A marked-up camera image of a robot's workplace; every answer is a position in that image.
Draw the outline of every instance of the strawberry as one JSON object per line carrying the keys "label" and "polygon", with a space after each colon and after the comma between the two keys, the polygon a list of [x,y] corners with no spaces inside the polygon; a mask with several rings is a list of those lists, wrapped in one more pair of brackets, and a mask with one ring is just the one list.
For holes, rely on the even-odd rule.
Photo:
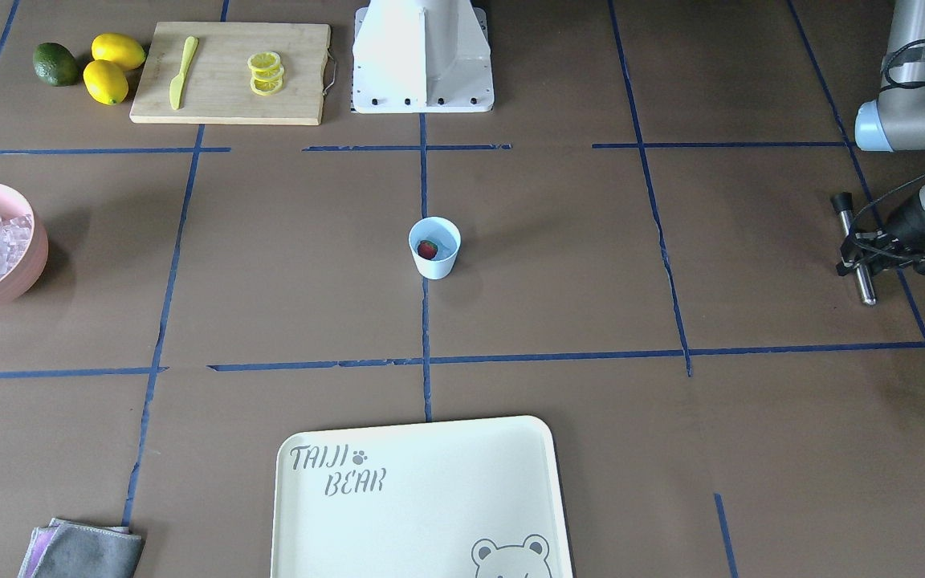
{"label": "strawberry", "polygon": [[434,260],[434,256],[438,253],[438,246],[430,241],[420,241],[416,246],[416,252],[426,260]]}

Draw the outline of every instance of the folded towel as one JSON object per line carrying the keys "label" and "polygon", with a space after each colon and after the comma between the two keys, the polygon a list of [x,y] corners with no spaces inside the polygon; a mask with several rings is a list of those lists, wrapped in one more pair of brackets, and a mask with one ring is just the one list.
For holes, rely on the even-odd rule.
{"label": "folded towel", "polygon": [[127,527],[52,519],[31,533],[18,578],[131,578],[142,546]]}

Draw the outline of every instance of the metal rod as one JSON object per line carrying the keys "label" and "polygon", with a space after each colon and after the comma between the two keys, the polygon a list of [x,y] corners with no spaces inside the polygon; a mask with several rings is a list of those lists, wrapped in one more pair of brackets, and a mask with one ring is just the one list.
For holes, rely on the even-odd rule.
{"label": "metal rod", "polygon": [[[837,220],[841,221],[841,231],[845,237],[851,234],[851,218],[850,210],[837,213]],[[855,284],[858,285],[859,299],[862,299],[862,303],[870,307],[877,304],[877,292],[873,289],[873,279],[870,278],[870,270],[864,263],[855,267]]]}

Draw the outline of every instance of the black cable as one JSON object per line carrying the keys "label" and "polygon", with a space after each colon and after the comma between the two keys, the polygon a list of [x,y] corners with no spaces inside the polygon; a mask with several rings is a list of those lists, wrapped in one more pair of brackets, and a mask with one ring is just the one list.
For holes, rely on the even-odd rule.
{"label": "black cable", "polygon": [[[903,45],[903,47],[900,47],[899,49],[897,49],[897,51],[893,52],[890,58],[887,59],[887,62],[885,62],[884,66],[881,68],[881,76],[883,76],[884,80],[888,82],[888,87],[885,87],[885,88],[914,89],[914,88],[925,87],[925,80],[915,81],[915,82],[899,82],[891,78],[891,74],[890,74],[891,68],[895,68],[897,66],[895,65],[895,61],[897,61],[897,59],[900,58],[902,54],[904,54],[904,51],[907,51],[907,49],[912,48],[912,47],[917,47],[920,44],[925,44],[925,38],[920,39],[920,40],[913,40],[911,41],[911,43],[907,43],[906,45]],[[892,194],[898,193],[899,190],[912,186],[915,183],[921,181],[922,179],[925,179],[925,173],[923,173],[920,176],[915,177],[915,179],[911,179],[907,183],[903,183],[903,184],[900,184],[899,186],[892,188],[892,190],[889,190],[887,191],[887,193],[882,194],[881,197],[876,198],[876,200],[870,201],[869,204],[866,204],[866,207],[863,207],[857,213],[855,213],[855,215],[852,216],[851,223],[848,226],[848,237],[851,238],[852,244],[857,246],[858,249],[862,250],[863,252],[874,253],[874,254],[888,257],[891,259],[895,259],[897,261],[900,261],[901,263],[912,263],[913,261],[915,261],[915,257],[906,257],[902,255],[896,255],[895,253],[884,251],[883,249],[878,249],[876,246],[864,244],[864,242],[860,241],[859,238],[856,237],[856,233],[858,232],[858,230],[856,230],[855,228],[855,223],[856,221],[858,221],[859,217],[862,216],[862,213],[873,210],[874,208],[877,207],[878,204],[880,204],[880,202],[885,201],[886,198],[888,197],[891,197]]]}
{"label": "black cable", "polygon": [[925,44],[925,38],[921,38],[919,40],[913,40],[911,41],[911,43],[907,43],[906,45],[903,45],[903,47],[900,47],[899,49],[897,49],[897,51],[892,52],[890,58],[887,59],[887,62],[884,63],[884,66],[880,70],[881,76],[884,77],[884,80],[887,81],[887,84],[888,84],[887,87],[885,87],[885,89],[886,88],[911,89],[911,88],[925,87],[925,80],[899,82],[891,78],[891,69],[897,68],[898,66],[900,66],[898,63],[896,63],[897,59],[902,58],[904,51],[907,51],[907,49],[912,48],[912,47],[918,47],[920,44]]}

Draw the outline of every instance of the wooden cutting board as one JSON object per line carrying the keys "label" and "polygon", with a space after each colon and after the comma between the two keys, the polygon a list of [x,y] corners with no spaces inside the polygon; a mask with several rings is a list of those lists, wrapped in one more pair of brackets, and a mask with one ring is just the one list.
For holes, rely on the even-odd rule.
{"label": "wooden cutting board", "polygon": [[[184,39],[198,38],[179,110],[169,106],[169,81],[181,66]],[[155,124],[320,124],[324,67],[331,28],[326,23],[159,22],[131,120]],[[249,88],[247,66],[256,52],[280,55],[283,88],[269,96]]]}

